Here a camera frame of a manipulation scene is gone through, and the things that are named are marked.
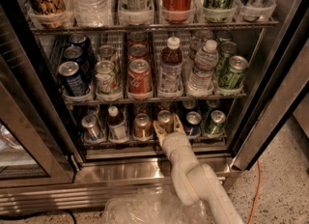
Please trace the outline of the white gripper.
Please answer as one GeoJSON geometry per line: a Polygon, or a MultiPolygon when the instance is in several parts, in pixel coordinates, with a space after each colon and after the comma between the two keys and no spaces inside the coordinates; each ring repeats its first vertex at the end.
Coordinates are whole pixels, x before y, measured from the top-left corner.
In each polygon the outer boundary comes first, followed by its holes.
{"type": "Polygon", "coordinates": [[[162,150],[170,157],[172,153],[183,152],[184,154],[192,154],[192,147],[189,143],[189,139],[184,134],[183,124],[177,114],[173,115],[173,133],[167,134],[165,129],[159,125],[157,121],[153,121],[154,131],[158,139],[163,139],[162,150]]]}

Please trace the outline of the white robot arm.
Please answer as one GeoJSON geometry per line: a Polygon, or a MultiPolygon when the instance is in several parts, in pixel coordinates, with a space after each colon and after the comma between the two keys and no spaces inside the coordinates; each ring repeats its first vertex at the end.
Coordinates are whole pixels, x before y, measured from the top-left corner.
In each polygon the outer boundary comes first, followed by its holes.
{"type": "Polygon", "coordinates": [[[205,201],[215,224],[243,224],[212,168],[199,162],[177,115],[173,124],[173,131],[167,133],[157,121],[153,122],[160,147],[171,163],[171,179],[182,203],[191,206],[205,201]]]}

